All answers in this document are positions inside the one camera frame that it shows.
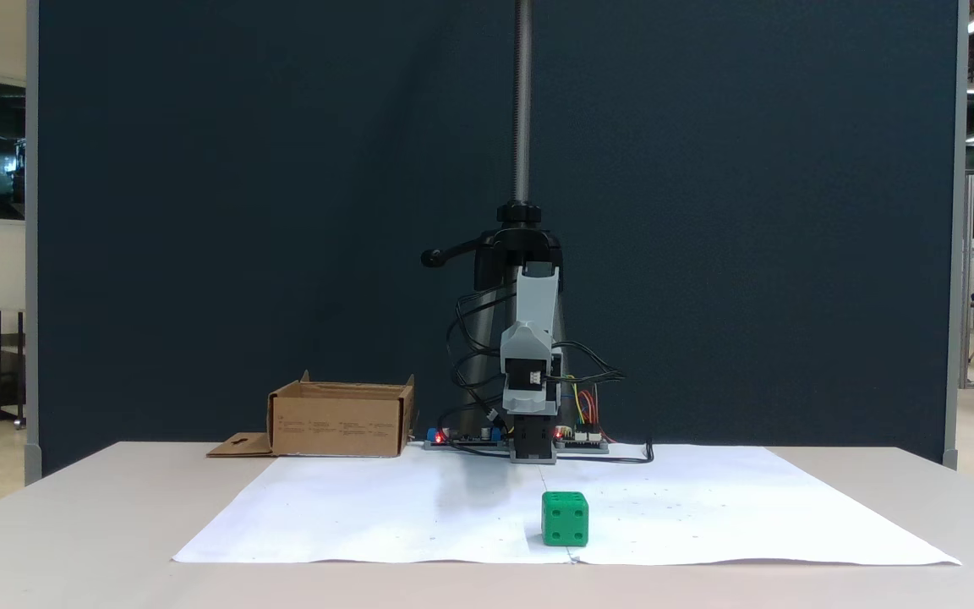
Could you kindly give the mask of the grey static gripper jaw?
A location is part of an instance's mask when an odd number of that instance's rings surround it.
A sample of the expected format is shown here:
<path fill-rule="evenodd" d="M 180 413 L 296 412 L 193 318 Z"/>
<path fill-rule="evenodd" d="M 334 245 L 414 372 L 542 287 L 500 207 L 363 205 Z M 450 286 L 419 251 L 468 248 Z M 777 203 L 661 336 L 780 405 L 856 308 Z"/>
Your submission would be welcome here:
<path fill-rule="evenodd" d="M 521 415 L 557 415 L 558 382 L 546 381 L 536 390 L 504 388 L 504 411 Z"/>

